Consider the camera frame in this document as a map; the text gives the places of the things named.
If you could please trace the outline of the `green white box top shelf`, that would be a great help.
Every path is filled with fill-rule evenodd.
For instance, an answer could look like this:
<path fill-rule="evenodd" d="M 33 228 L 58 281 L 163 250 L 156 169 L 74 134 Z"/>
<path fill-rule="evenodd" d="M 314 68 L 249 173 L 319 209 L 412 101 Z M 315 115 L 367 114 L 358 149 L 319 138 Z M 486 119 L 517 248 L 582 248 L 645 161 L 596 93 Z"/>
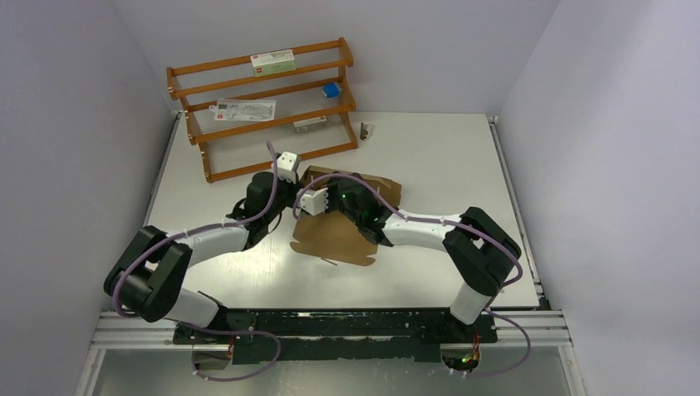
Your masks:
<path fill-rule="evenodd" d="M 258 78 L 296 70 L 296 59 L 291 49 L 251 55 L 250 63 L 253 75 Z"/>

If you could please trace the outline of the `small grey white clip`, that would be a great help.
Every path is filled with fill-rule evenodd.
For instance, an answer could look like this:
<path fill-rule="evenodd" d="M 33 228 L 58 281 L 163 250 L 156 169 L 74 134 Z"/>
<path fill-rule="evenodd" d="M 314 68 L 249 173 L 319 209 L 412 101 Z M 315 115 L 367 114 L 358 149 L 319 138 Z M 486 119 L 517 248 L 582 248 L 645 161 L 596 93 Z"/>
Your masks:
<path fill-rule="evenodd" d="M 372 137 L 375 126 L 371 123 L 362 122 L 360 125 L 360 140 L 367 141 Z"/>

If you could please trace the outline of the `orange wooden shelf rack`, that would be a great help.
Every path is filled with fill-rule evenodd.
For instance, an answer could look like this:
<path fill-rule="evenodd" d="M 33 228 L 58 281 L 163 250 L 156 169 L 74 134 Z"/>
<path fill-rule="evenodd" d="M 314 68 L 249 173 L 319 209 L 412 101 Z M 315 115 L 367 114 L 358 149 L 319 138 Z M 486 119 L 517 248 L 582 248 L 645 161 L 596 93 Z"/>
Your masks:
<path fill-rule="evenodd" d="M 178 101 L 187 139 L 209 183 L 270 167 L 257 144 L 303 159 L 357 149 L 348 83 L 354 65 L 343 37 L 182 67 L 168 67 L 168 94 Z"/>

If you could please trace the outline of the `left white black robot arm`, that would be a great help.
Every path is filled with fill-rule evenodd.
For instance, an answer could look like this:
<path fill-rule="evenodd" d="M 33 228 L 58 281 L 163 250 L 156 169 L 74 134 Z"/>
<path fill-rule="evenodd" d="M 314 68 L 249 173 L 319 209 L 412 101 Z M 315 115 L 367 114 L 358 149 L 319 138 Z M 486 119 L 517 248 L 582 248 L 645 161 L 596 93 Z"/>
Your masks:
<path fill-rule="evenodd" d="M 301 189 L 291 171 L 280 176 L 258 172 L 246 196 L 218 224 L 193 229 L 181 237 L 168 236 L 152 225 L 140 229 L 108 273 L 103 289 L 120 306 L 152 323 L 161 319 L 195 325 L 206 342 L 227 335 L 226 308 L 201 292 L 183 289 L 187 269 L 226 253 L 255 247 L 269 233 L 269 225 Z"/>

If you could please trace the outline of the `grey white small box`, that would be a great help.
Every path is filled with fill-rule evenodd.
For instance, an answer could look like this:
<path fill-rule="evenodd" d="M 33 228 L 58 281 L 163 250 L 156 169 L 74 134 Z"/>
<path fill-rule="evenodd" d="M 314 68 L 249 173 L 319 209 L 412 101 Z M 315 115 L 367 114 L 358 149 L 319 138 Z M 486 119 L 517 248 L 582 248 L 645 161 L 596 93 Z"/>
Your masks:
<path fill-rule="evenodd" d="M 329 126 L 329 119 L 322 115 L 305 120 L 298 120 L 293 123 L 294 131 L 297 134 L 321 130 Z"/>

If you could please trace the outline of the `blue small box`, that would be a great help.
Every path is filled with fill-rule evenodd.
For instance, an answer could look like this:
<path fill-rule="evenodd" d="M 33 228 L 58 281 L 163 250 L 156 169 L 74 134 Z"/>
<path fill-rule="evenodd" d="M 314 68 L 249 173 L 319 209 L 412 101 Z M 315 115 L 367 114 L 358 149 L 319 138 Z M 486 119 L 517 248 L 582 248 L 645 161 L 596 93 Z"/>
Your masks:
<path fill-rule="evenodd" d="M 342 91 L 342 86 L 338 82 L 331 82 L 322 86 L 322 92 L 326 98 L 339 97 Z"/>

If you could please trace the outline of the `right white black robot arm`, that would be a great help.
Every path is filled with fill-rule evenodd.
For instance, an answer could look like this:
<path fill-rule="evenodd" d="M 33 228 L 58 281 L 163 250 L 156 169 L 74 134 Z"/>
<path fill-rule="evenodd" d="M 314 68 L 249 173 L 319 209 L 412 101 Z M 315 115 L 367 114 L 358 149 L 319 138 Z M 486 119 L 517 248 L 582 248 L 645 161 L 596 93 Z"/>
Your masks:
<path fill-rule="evenodd" d="M 347 178 L 328 187 L 329 210 L 349 219 L 369 242 L 387 247 L 415 246 L 445 252 L 463 283 L 445 321 L 447 335 L 464 342 L 477 329 L 477 317 L 507 283 L 522 250 L 481 208 L 462 214 L 432 216 L 414 214 L 384 205 L 358 181 Z"/>

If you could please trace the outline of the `white flat blister package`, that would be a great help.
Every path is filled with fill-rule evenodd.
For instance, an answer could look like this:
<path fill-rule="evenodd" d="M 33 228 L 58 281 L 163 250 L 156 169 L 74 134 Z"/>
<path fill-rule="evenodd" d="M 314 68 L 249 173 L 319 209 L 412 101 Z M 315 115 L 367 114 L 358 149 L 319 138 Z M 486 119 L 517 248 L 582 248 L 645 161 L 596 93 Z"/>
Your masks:
<path fill-rule="evenodd" d="M 276 101 L 221 99 L 208 110 L 218 121 L 268 121 L 275 119 L 276 107 Z"/>

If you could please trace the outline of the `aluminium rail frame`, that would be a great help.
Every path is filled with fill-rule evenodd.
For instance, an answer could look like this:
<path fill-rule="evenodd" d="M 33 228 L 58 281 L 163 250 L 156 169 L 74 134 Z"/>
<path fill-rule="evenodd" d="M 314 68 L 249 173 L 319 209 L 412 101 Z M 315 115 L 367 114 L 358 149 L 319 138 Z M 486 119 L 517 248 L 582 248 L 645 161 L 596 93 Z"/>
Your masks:
<path fill-rule="evenodd" d="M 252 175 L 206 183 L 179 130 L 146 227 L 110 260 L 100 349 L 177 351 L 125 393 L 581 395 L 539 309 L 486 115 L 356 112 L 214 143 Z"/>

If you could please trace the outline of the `brown cardboard box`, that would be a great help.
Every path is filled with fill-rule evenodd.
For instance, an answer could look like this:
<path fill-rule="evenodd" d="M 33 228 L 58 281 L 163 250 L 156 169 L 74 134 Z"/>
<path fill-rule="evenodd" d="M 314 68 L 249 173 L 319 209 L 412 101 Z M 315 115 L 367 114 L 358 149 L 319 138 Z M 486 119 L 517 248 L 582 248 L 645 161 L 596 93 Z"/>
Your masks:
<path fill-rule="evenodd" d="M 332 172 L 349 174 L 349 171 L 309 166 L 301 182 L 304 186 L 314 179 Z M 360 174 L 388 203 L 398 207 L 401 202 L 402 185 L 387 177 Z M 378 247 L 368 242 L 357 227 L 343 214 L 334 211 L 329 214 L 302 217 L 296 222 L 292 234 L 291 249 L 299 254 L 317 257 L 327 262 L 346 263 L 355 266 L 370 266 L 376 259 Z"/>

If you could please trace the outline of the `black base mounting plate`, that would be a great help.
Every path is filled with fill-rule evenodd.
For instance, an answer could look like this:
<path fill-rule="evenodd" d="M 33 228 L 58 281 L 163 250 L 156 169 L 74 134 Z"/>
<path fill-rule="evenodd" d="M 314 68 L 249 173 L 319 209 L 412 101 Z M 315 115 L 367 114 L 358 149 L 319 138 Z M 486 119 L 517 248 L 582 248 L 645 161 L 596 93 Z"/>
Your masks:
<path fill-rule="evenodd" d="M 497 340 L 494 319 L 482 313 L 472 324 L 447 308 L 412 309 L 230 309 L 211 333 L 178 324 L 173 343 L 231 347 L 234 365 L 280 361 L 411 358 L 442 362 L 448 344 L 474 347 Z"/>

